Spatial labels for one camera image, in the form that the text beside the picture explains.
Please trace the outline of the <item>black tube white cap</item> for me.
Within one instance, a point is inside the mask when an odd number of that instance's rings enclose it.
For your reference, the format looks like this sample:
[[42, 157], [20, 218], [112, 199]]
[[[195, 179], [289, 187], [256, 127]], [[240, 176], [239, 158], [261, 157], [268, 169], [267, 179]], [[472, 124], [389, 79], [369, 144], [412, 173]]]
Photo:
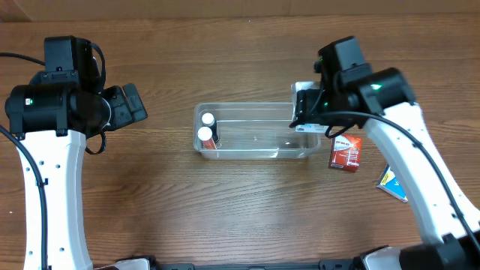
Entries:
[[216, 121], [215, 117], [210, 112], [206, 112], [202, 115], [201, 120], [202, 120], [202, 124], [205, 127], [210, 128], [210, 130], [212, 132], [212, 138], [213, 138], [214, 142], [217, 143], [218, 140], [219, 140], [219, 137], [218, 137], [217, 121]]

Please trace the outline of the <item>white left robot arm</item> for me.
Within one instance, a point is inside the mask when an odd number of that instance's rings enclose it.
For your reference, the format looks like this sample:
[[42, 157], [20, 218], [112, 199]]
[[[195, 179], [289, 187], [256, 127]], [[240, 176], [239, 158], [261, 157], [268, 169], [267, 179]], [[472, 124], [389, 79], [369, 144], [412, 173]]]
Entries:
[[135, 85], [106, 87], [100, 47], [48, 37], [43, 70], [13, 88], [2, 133], [16, 146], [25, 187], [26, 269], [92, 269], [83, 221], [86, 142], [147, 118]]

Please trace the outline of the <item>orange tube white cap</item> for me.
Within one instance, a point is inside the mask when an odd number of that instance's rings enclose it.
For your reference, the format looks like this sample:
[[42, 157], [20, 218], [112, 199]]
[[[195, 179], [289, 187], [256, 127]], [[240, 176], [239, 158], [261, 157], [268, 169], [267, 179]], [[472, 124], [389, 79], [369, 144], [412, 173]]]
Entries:
[[197, 131], [197, 137], [202, 143], [204, 149], [217, 149], [216, 142], [213, 138], [212, 129], [210, 127], [201, 127]]

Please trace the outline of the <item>clear plastic container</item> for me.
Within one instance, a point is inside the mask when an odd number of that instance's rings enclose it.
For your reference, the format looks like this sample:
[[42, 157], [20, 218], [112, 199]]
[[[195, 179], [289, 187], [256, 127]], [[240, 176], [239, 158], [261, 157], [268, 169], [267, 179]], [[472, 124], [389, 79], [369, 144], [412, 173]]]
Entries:
[[[202, 116], [217, 124], [215, 149], [198, 137]], [[285, 102], [199, 103], [193, 117], [193, 148], [207, 159], [255, 160], [306, 158], [321, 148], [318, 133], [297, 133], [289, 127], [293, 105]]]

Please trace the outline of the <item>red medicine box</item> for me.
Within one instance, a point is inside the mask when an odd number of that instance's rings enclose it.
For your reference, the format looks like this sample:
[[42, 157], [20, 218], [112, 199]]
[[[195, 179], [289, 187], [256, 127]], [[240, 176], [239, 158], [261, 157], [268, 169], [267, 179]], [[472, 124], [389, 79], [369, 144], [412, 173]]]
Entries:
[[333, 169], [355, 172], [359, 168], [362, 138], [342, 134], [332, 139], [328, 166]]

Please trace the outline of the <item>blue Vicks VapoDrops box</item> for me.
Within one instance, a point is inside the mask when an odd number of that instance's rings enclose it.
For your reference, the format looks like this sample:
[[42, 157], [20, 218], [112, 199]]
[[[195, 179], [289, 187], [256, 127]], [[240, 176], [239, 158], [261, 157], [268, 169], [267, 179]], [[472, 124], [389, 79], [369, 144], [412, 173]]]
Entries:
[[404, 189], [401, 187], [389, 165], [387, 165], [384, 169], [376, 187], [392, 195], [403, 203], [408, 202]]

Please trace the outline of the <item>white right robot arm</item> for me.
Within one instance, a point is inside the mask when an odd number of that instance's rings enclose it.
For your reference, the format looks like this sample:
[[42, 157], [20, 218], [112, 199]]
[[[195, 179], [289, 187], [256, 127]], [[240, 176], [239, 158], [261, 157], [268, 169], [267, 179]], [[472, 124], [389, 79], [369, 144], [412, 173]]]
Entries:
[[318, 52], [317, 82], [292, 87], [291, 128], [325, 128], [338, 138], [362, 129], [382, 152], [406, 194], [421, 236], [410, 247], [378, 247], [345, 269], [477, 269], [479, 210], [454, 180], [426, 127], [421, 107], [396, 68], [373, 71], [358, 41], [336, 40]]

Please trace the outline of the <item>white bandage box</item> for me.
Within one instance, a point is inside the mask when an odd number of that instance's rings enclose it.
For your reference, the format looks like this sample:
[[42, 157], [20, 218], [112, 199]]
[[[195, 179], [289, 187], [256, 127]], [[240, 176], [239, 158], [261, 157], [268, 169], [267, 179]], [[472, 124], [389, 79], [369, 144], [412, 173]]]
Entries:
[[[321, 101], [324, 92], [323, 84], [315, 81], [295, 82], [291, 85], [292, 120], [303, 120], [307, 116], [317, 114], [316, 106]], [[323, 134], [327, 126], [320, 124], [297, 124], [293, 129], [297, 133]]]

